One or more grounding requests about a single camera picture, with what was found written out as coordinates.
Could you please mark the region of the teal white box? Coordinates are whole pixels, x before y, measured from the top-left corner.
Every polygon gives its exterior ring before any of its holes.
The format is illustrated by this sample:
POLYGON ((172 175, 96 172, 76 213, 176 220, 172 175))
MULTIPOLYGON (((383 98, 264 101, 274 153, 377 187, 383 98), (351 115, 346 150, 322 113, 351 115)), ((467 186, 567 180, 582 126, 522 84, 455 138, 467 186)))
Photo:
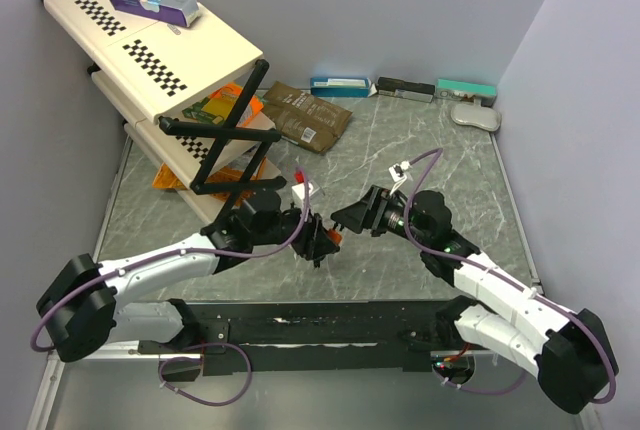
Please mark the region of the teal white box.
POLYGON ((435 96, 440 99, 471 103, 479 100, 482 106, 491 107, 497 98, 497 90, 490 85, 440 78, 436 83, 435 96))

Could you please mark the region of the black long box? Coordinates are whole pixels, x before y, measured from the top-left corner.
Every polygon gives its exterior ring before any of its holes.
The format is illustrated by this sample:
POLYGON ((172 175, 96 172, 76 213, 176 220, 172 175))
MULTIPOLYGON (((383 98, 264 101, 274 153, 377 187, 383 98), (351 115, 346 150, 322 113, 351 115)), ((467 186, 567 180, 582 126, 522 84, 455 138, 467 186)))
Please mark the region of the black long box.
POLYGON ((401 79, 379 77, 376 83, 380 95, 430 103, 436 87, 427 83, 409 82, 401 79))

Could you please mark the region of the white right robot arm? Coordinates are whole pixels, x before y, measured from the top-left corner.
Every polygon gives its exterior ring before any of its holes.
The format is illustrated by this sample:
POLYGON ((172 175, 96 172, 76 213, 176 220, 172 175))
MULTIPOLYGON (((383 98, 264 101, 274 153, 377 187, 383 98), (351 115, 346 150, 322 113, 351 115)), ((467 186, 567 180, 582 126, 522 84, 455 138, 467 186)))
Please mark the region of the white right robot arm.
POLYGON ((356 234, 393 233, 419 247, 426 269, 462 292, 440 312, 438 340, 491 350, 536 378, 561 410, 580 413, 606 403, 619 372, 602 320, 588 309, 558 305, 496 265, 452 225, 442 193, 412 197, 372 186, 332 220, 356 234))

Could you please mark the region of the purple silver carton box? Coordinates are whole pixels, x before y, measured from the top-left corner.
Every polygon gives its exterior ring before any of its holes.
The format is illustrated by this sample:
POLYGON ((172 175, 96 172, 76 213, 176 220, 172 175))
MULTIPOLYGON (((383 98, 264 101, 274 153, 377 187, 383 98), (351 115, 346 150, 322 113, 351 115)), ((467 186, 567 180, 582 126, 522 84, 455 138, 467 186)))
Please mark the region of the purple silver carton box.
POLYGON ((189 28, 201 14, 196 0, 109 0, 115 10, 189 28))

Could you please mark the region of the blue white box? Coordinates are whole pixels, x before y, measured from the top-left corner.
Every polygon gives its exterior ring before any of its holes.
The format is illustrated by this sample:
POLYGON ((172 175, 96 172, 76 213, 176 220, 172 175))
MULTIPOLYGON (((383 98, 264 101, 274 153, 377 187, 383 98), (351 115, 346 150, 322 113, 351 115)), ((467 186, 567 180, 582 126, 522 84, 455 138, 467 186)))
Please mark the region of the blue white box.
POLYGON ((376 85, 368 78, 312 77, 310 92, 319 98, 366 98, 375 95, 376 85))

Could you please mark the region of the green yellow box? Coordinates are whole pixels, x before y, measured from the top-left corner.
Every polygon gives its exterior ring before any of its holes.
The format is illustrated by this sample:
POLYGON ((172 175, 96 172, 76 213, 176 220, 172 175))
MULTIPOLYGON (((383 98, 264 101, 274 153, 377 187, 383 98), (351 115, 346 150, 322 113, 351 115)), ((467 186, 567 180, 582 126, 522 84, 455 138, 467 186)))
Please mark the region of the green yellow box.
POLYGON ((185 108, 182 111, 182 115, 198 123, 221 125, 225 121, 225 117, 211 113, 205 110, 205 106, 209 103, 210 98, 205 97, 202 100, 194 103, 193 105, 185 108))

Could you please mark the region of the brown coffee bag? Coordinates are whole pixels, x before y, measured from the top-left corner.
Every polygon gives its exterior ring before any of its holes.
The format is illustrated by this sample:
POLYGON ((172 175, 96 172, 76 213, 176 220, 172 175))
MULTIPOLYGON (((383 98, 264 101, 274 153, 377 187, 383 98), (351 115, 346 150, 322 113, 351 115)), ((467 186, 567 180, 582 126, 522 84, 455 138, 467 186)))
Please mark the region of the brown coffee bag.
POLYGON ((325 154, 344 134, 352 112, 277 81, 261 97, 263 113, 290 142, 325 154))

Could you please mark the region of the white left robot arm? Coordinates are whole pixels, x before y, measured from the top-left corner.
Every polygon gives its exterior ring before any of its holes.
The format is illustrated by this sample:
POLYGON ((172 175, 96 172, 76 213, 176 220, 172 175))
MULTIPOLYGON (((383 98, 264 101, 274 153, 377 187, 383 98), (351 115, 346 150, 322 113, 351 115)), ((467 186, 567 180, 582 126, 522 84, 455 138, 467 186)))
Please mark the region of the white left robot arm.
POLYGON ((340 249, 341 237, 324 226, 308 201, 280 207, 280 196, 260 191, 239 207, 180 241, 119 260, 71 258, 36 304, 38 331, 51 343, 36 352, 56 351, 65 362, 83 359, 103 345, 129 340, 154 341, 177 352, 191 349, 199 324, 181 299, 143 303, 141 297, 183 280, 206 277, 286 248, 314 265, 340 249))

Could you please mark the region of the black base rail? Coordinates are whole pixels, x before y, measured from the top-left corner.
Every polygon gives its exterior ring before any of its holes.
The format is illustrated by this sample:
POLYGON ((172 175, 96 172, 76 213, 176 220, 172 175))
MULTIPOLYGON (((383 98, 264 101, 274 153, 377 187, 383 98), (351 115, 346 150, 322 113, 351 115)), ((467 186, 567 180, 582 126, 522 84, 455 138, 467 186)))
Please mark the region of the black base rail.
POLYGON ((195 344, 207 376, 255 372, 400 369, 428 372, 437 353, 462 348, 451 300, 194 302, 195 344))

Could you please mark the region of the orange black padlock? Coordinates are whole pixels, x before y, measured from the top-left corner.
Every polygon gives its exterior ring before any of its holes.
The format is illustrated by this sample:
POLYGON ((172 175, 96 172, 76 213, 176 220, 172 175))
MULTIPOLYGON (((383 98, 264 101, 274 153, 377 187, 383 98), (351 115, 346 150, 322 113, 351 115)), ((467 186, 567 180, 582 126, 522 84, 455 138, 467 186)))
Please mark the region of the orange black padlock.
POLYGON ((329 239, 336 245, 340 245, 343 239, 342 234, 335 230, 335 229, 330 229, 327 231, 327 235, 329 237, 329 239))

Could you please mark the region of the cream folding shelf rack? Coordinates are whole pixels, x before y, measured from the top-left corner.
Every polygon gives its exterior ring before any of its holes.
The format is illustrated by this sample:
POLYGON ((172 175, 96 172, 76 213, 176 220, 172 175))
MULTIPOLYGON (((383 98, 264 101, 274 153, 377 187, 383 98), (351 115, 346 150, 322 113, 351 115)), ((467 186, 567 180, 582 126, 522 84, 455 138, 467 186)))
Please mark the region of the cream folding shelf rack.
POLYGON ((266 157, 278 132, 263 113, 247 114, 269 64, 206 7, 189 28, 180 28, 115 10, 109 0, 41 2, 91 58, 91 78, 125 119, 127 133, 187 187, 179 193, 203 221, 224 208, 221 193, 285 185, 266 157), (228 121, 206 125, 182 115, 243 75, 249 78, 228 121), (252 180, 263 158, 264 173, 252 180), (242 171, 237 182, 207 182, 229 164, 242 171))

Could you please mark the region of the orange packet lower shelf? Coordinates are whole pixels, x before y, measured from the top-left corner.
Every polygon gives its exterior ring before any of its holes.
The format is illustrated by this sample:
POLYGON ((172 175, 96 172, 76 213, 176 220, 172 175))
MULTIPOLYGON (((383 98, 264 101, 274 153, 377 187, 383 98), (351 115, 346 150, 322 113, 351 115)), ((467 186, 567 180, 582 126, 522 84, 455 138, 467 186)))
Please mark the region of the orange packet lower shelf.
MULTIPOLYGON (((254 172, 251 177, 252 180, 257 180, 264 173, 264 168, 266 165, 266 159, 263 158, 261 163, 259 164, 257 170, 254 172)), ((237 182, 242 175, 242 171, 238 166, 227 165, 222 167, 217 172, 211 174, 207 179, 208 183, 231 183, 237 182)), ((159 170, 157 171, 152 187, 155 189, 161 190, 186 190, 187 187, 179 180, 179 178, 172 172, 172 170, 163 163, 159 170)))

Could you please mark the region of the grey silver pouch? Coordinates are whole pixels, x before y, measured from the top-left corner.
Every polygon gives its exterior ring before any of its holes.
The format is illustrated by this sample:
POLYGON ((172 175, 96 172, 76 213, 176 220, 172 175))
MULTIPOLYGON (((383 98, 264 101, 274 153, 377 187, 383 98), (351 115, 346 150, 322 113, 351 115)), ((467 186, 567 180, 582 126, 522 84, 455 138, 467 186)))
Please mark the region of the grey silver pouch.
POLYGON ((487 132, 496 132, 500 126, 502 117, 499 112, 481 105, 470 103, 458 103, 450 112, 451 119, 460 126, 478 128, 487 132))

